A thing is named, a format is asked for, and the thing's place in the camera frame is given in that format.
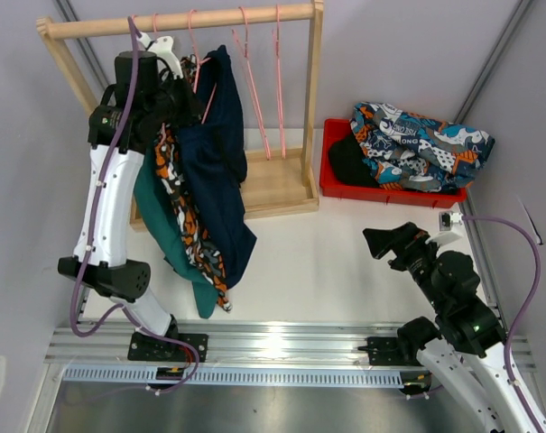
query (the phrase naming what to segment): metal floor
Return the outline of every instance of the metal floor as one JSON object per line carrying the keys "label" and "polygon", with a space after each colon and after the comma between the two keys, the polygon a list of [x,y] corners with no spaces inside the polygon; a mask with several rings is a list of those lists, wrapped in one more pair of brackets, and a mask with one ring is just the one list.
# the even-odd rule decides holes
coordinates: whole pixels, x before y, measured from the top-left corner
{"label": "metal floor", "polygon": [[474,431],[445,392],[406,401],[397,390],[191,385],[160,398],[140,390],[97,397],[123,386],[63,382],[48,433]]}

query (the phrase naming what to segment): cable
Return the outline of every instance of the cable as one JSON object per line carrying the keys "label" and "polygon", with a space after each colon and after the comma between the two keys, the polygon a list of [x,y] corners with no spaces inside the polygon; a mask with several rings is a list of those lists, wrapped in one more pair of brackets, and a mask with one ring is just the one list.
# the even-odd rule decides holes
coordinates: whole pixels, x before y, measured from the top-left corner
{"label": "cable", "polygon": [[464,221],[488,221],[491,223],[500,223],[500,224],[509,226],[512,229],[517,230],[519,233],[521,233],[523,237],[529,243],[530,247],[532,248],[533,258],[535,260],[535,276],[533,277],[532,288],[529,290],[529,294],[527,295],[527,298],[523,302],[522,307],[519,309],[519,312],[515,316],[514,322],[509,328],[509,335],[507,336],[507,339],[505,340],[504,358],[505,358],[505,370],[507,371],[507,376],[509,377],[509,381],[514,385],[515,393],[517,394],[519,401],[521,402],[523,408],[527,412],[527,415],[529,416],[529,418],[532,420],[532,423],[537,429],[537,431],[539,431],[540,433],[543,433],[544,430],[541,426],[541,423],[537,420],[537,418],[533,414],[533,411],[532,411],[532,408],[530,407],[529,402],[527,401],[527,399],[525,399],[525,396],[523,395],[522,390],[517,385],[518,382],[517,382],[517,379],[515,378],[514,369],[512,367],[512,362],[511,362],[511,357],[512,357],[511,346],[514,341],[515,332],[517,331],[517,328],[519,327],[523,316],[527,312],[527,309],[532,303],[533,297],[535,296],[535,293],[537,292],[537,287],[540,282],[541,257],[540,257],[540,252],[537,249],[537,244],[532,239],[532,236],[527,231],[525,231],[522,227],[518,226],[516,223],[512,223],[511,221],[500,218],[498,216],[466,216],[464,215],[462,219]]}
{"label": "cable", "polygon": [[[76,336],[80,337],[86,337],[91,336],[95,332],[98,331],[98,329],[104,324],[106,319],[117,309],[122,309],[125,313],[126,317],[130,322],[143,334],[146,334],[147,336],[151,336],[153,338],[156,338],[157,340],[164,341],[166,343],[174,344],[174,345],[180,345],[181,347],[184,347],[185,349],[188,349],[192,352],[192,355],[194,356],[194,367],[192,368],[192,372],[187,375],[185,378],[180,380],[179,382],[172,385],[170,388],[167,388],[165,390],[157,390],[155,392],[156,395],[165,394],[168,392],[172,392],[180,388],[185,382],[190,380],[190,378],[195,374],[195,372],[199,368],[200,363],[200,357],[199,352],[188,343],[184,343],[183,341],[176,340],[173,338],[168,338],[166,336],[158,336],[154,334],[149,329],[143,327],[131,314],[130,312],[124,308],[122,304],[115,304],[112,306],[108,311],[98,320],[98,322],[89,330],[89,331],[81,331],[78,328],[78,323],[76,322],[76,309],[78,304],[78,297],[80,292],[80,287],[82,285],[82,281],[84,279],[84,274],[86,272],[86,269],[88,267],[88,261],[90,259],[90,255],[92,254],[92,243],[94,242],[94,231],[95,231],[95,224],[96,224],[96,216],[98,211],[98,205],[100,201],[100,195],[102,194],[102,188],[104,185],[104,181],[106,179],[106,172],[108,169],[108,165],[110,164],[110,160],[112,159],[112,154],[118,145],[118,141],[120,140],[120,135],[122,134],[126,121],[128,119],[128,115],[130,114],[130,109],[132,108],[132,103],[134,101],[134,93],[136,90],[136,80],[138,77],[138,41],[136,40],[136,34],[138,33],[138,30],[136,29],[136,26],[134,25],[134,19],[132,17],[128,17],[128,26],[130,27],[130,37],[132,41],[132,50],[133,50],[133,57],[132,57],[132,73],[130,77],[130,84],[128,87],[128,95],[126,97],[126,104],[125,109],[123,110],[122,115],[120,116],[120,121],[118,123],[118,127],[116,128],[115,134],[112,137],[112,141],[110,142],[110,145],[108,146],[108,150],[106,152],[106,156],[104,158],[104,161],[102,162],[102,168],[100,169],[100,173],[98,174],[98,183],[97,188],[94,192],[94,198],[92,200],[92,205],[90,209],[90,217],[88,220],[88,235],[87,235],[87,250],[84,254],[84,259],[82,260],[82,264],[80,265],[79,274],[77,276],[76,282],[74,284],[74,291],[72,292],[72,301],[70,303],[70,309],[69,309],[69,321],[70,321],[70,327],[72,329],[72,332]],[[116,390],[115,392],[110,392],[106,395],[111,395],[113,393],[117,393],[120,391],[125,391],[128,389],[134,389],[136,387],[131,386],[127,388],[122,388],[121,390]]]}

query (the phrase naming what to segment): navy blue garment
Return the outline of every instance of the navy blue garment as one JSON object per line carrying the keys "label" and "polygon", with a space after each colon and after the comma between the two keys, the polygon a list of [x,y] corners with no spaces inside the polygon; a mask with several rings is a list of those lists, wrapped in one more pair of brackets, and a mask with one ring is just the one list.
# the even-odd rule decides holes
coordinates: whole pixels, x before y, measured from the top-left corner
{"label": "navy blue garment", "polygon": [[207,55],[200,68],[197,96],[207,104],[215,95],[205,124],[177,134],[182,170],[199,216],[222,253],[228,288],[236,285],[248,264],[256,236],[245,225],[240,182],[246,178],[243,108],[230,57],[224,45]]}

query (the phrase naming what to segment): blue and orange patterned fabric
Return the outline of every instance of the blue and orange patterned fabric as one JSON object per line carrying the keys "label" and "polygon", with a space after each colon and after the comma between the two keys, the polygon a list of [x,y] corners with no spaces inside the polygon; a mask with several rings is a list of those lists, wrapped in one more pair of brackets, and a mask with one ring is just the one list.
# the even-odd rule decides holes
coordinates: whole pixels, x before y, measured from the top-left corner
{"label": "blue and orange patterned fabric", "polygon": [[464,188],[485,166],[495,143],[483,131],[388,104],[357,104],[351,129],[364,163],[384,189]]}

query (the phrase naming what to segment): wooden base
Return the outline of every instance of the wooden base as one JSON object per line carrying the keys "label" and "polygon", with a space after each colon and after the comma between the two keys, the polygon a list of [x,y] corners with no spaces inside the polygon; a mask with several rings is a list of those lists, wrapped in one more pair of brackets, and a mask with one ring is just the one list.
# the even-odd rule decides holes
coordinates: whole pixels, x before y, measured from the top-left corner
{"label": "wooden base", "polygon": [[[263,151],[247,152],[248,175],[241,185],[245,203],[245,219],[275,217],[319,210],[317,184],[309,170],[306,185],[301,176],[302,148],[288,149],[286,159],[273,151],[267,161]],[[132,203],[130,226],[145,231],[135,201]]]}

